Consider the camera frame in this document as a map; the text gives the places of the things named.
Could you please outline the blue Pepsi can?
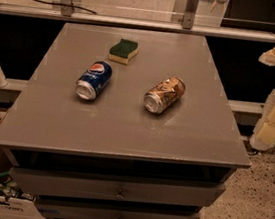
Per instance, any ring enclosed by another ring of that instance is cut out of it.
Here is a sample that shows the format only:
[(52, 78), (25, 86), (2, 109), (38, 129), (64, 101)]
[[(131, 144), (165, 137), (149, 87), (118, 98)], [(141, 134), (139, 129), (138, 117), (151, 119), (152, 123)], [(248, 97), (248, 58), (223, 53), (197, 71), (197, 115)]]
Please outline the blue Pepsi can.
[(112, 70), (106, 61), (93, 63), (77, 80), (77, 95), (86, 101), (96, 99), (110, 81)]

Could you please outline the grey metal rail frame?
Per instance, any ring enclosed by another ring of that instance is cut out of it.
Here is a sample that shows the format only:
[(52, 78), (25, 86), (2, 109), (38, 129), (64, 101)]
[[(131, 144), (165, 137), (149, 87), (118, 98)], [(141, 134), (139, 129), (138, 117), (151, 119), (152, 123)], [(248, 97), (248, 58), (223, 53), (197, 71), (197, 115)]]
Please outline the grey metal rail frame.
[(275, 42), (275, 32), (223, 27), (223, 16), (192, 11), (159, 11), (121, 5), (94, 5), (92, 0), (0, 0), (0, 12), (97, 25), (192, 33), (211, 37)]

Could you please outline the green yellow sponge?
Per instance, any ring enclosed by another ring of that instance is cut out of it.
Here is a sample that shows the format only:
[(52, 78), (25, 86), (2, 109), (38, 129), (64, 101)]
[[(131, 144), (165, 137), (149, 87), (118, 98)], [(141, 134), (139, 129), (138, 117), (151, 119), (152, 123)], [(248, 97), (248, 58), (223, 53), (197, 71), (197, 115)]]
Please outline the green yellow sponge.
[(109, 58), (111, 61), (127, 65), (131, 58), (138, 53), (139, 45), (131, 40), (121, 39), (110, 48)]

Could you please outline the grey drawer cabinet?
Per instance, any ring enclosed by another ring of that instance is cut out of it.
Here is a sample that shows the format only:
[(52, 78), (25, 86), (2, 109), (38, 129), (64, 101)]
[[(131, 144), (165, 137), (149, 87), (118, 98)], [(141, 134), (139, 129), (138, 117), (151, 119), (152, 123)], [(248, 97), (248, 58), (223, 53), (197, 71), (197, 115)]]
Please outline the grey drawer cabinet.
[[(127, 65), (109, 58), (127, 39)], [(0, 123), (11, 177), (48, 219), (198, 219), (249, 158), (204, 37), (69, 23)], [(112, 77), (96, 99), (76, 83), (95, 62)], [(161, 114), (144, 95), (178, 77)]]

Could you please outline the orange soda can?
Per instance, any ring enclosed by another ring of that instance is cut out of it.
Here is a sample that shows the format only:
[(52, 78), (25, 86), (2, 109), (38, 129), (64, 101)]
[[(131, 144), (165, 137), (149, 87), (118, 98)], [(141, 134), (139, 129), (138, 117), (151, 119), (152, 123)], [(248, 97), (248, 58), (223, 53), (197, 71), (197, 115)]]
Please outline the orange soda can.
[(161, 114), (171, 104), (178, 101), (186, 90), (182, 79), (178, 77), (168, 78), (144, 95), (145, 108), (153, 114)]

